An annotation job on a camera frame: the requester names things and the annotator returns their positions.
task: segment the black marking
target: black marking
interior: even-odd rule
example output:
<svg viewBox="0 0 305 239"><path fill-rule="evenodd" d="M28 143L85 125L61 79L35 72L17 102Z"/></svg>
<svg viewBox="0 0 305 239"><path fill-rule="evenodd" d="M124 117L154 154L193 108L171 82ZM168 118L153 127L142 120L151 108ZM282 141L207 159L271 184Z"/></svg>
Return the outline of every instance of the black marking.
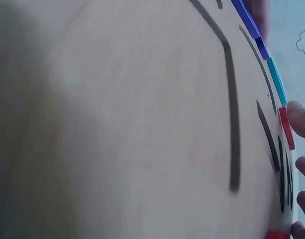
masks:
<svg viewBox="0 0 305 239"><path fill-rule="evenodd" d="M276 148L275 148L275 144L274 144L274 141L273 141L273 137L272 137L270 128L268 127L268 124L267 124L267 121L266 121L265 116L263 114L260 103L258 103L258 101L256 101L256 104L257 104L258 116L261 120L262 126L263 126L264 131L265 131L265 135L266 135L267 140L268 140L268 144L269 144L270 149L271 149L271 154L272 154L272 158L273 158L273 164L274 164L275 171L279 172L280 171L280 164L278 162L277 151L276 151Z"/></svg>
<svg viewBox="0 0 305 239"><path fill-rule="evenodd" d="M287 205L291 205L293 209L293 178L291 177L291 168L288 163L288 157L286 152L286 168L287 168Z"/></svg>
<svg viewBox="0 0 305 239"><path fill-rule="evenodd" d="M291 172L291 184L292 184L292 191L291 191L291 209L293 209L293 197L294 197L294 185L293 185L293 169L292 166L290 166L290 172Z"/></svg>
<svg viewBox="0 0 305 239"><path fill-rule="evenodd" d="M239 112L237 102L236 81L234 73L234 64L232 58L231 47L221 29L215 23L213 18L202 6L198 0L189 0L199 14L204 18L208 25L212 28L216 36L222 43L225 63L226 74L228 83L228 95L229 95L229 111L230 111L230 123L231 123L231 169L230 169L230 191L238 192L240 186L240 172L241 172L241 156L240 156L240 127L239 127Z"/></svg>
<svg viewBox="0 0 305 239"><path fill-rule="evenodd" d="M284 157L283 157L283 147L282 147L282 141L280 137L278 136L278 144L280 145L280 161L281 161L281 210L282 213L284 213L284 206L285 206L285 176L284 176Z"/></svg>
<svg viewBox="0 0 305 239"><path fill-rule="evenodd" d="M223 9L223 3L221 0L216 0L218 9Z"/></svg>
<svg viewBox="0 0 305 239"><path fill-rule="evenodd" d="M257 54L257 51L253 45L253 43L251 42L251 39L248 37L246 31L244 30L244 28L239 25L238 28L240 29L240 31L243 33L246 41L248 42L248 44L250 45L255 57L256 57L256 60L258 61L258 64L260 65L261 67L261 70L263 72L263 75L264 75L264 78L265 78L265 81L266 81L266 85L267 85L267 88L268 88L268 91L270 93L270 96L271 96L271 101L272 101L272 106L273 106L273 110L274 110L274 114L276 115L277 114L277 110L276 110L276 104L275 104L275 99L274 99L274 95L273 95L273 91L272 91L272 87L271 87L271 84L270 84L270 81L268 80L268 77L267 77L267 74L266 74L266 71L264 69L264 66L263 66L263 63L259 57L259 55Z"/></svg>

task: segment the wooden toy clock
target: wooden toy clock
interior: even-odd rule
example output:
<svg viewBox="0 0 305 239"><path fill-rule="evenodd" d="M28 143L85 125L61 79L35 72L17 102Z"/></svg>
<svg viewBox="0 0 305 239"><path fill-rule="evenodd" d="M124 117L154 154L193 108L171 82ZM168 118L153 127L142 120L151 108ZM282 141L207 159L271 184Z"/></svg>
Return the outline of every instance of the wooden toy clock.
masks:
<svg viewBox="0 0 305 239"><path fill-rule="evenodd" d="M52 56L55 70L69 77L50 83L57 96L48 96L25 128L6 204L8 233L288 233L297 182L286 96L243 4L103 0L87 14Z"/></svg>

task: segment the hand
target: hand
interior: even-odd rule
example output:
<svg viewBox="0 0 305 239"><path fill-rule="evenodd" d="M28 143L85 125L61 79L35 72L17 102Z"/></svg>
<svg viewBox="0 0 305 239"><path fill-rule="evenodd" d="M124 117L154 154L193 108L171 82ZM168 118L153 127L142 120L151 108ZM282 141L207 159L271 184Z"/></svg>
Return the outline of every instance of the hand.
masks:
<svg viewBox="0 0 305 239"><path fill-rule="evenodd" d="M289 102L287 112L293 130L299 136L305 138L305 108L298 102ZM297 159L296 168L305 176L305 157ZM305 191L299 192L297 203L305 213ZM305 228L300 222L292 225L292 235L294 239L305 239Z"/></svg>
<svg viewBox="0 0 305 239"><path fill-rule="evenodd" d="M267 44L270 30L271 0L243 0L248 11L252 14L264 42Z"/></svg>

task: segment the red piece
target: red piece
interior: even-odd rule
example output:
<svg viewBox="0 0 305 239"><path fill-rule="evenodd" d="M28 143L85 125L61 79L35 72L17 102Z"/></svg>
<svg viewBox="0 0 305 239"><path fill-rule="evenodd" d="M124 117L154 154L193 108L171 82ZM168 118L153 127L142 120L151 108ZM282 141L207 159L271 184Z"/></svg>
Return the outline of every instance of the red piece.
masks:
<svg viewBox="0 0 305 239"><path fill-rule="evenodd" d="M287 232L268 232L265 239L289 239L290 235Z"/></svg>
<svg viewBox="0 0 305 239"><path fill-rule="evenodd" d="M295 149L295 144L294 144L294 138L293 138L291 126L287 118L286 107L280 108L280 117L285 132L285 136L287 138L288 146L290 147L290 150L293 150Z"/></svg>

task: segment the blue tab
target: blue tab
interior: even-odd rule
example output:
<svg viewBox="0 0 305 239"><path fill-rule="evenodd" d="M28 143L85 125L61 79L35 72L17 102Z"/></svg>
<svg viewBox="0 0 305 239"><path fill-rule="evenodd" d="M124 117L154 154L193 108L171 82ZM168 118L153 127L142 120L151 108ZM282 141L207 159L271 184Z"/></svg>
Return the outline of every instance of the blue tab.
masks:
<svg viewBox="0 0 305 239"><path fill-rule="evenodd" d="M270 72L271 72L271 75L272 75L272 78L274 81L274 85L276 87L278 96L281 100L281 104L284 107L287 104L287 98L286 98L286 94L285 94L285 91L283 88L282 79L281 79L280 75L278 74L276 65L272 58L269 58L267 60L267 65L268 65L268 68L270 69Z"/></svg>
<svg viewBox="0 0 305 239"><path fill-rule="evenodd" d="M241 19L243 20L244 25L246 26L251 37L253 39L261 37L260 31L258 30L258 27L257 27L255 21L253 20L251 14L248 12L246 7L244 6L243 1L242 0L231 0L231 1L234 5L236 11L240 15Z"/></svg>
<svg viewBox="0 0 305 239"><path fill-rule="evenodd" d="M263 59L264 59L264 60L269 59L270 56L269 56L269 54L268 54L268 51L267 51L267 49L266 49L266 46L265 46L265 44L264 44L263 39L262 39L261 37L259 37L259 38L256 38L255 41L256 41L256 45L257 45L258 49L259 49L260 52L261 52L261 55L262 55Z"/></svg>

